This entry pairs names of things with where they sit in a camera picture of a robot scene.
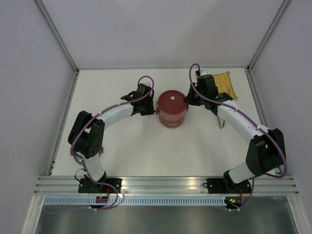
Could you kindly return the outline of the red lid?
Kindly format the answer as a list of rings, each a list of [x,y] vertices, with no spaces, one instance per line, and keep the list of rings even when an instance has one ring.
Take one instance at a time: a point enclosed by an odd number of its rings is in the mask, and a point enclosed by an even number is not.
[[[188,104],[184,101],[185,95],[177,90],[168,90],[163,92],[157,101],[157,107],[160,111],[177,115],[187,110]]]

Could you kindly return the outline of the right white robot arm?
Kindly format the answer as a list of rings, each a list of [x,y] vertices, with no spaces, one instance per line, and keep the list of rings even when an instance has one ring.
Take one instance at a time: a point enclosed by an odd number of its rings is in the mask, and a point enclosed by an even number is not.
[[[190,84],[185,101],[192,106],[203,105],[230,124],[248,144],[245,160],[223,174],[225,191],[233,193],[250,179],[286,165],[283,133],[255,122],[241,111],[230,95],[218,91],[211,74],[197,76],[197,82]]]

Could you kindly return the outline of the red steel bowl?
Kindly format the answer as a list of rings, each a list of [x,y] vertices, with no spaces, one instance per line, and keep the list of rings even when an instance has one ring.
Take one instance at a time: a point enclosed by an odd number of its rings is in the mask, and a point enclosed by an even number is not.
[[[185,114],[185,112],[182,112],[177,115],[170,115],[164,112],[160,112],[158,115],[159,121],[163,126],[168,128],[176,128],[183,123],[185,119]]]
[[[185,95],[178,90],[163,92],[156,102],[156,115],[167,120],[184,117],[189,108],[185,98]]]

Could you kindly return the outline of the metal tongs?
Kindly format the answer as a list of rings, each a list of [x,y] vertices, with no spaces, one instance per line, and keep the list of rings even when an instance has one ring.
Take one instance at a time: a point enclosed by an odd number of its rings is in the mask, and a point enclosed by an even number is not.
[[[226,121],[220,116],[217,116],[217,123],[218,123],[219,129],[223,129],[225,127]]]

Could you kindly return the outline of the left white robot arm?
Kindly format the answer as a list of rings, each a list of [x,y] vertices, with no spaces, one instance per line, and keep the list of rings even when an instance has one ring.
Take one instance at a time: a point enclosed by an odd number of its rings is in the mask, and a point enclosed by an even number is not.
[[[84,171],[83,178],[79,180],[79,193],[118,193],[108,185],[106,172],[100,162],[104,130],[136,114],[153,115],[153,98],[153,87],[139,83],[137,89],[121,97],[118,104],[94,115],[87,111],[79,112],[68,136],[70,154],[79,160]]]

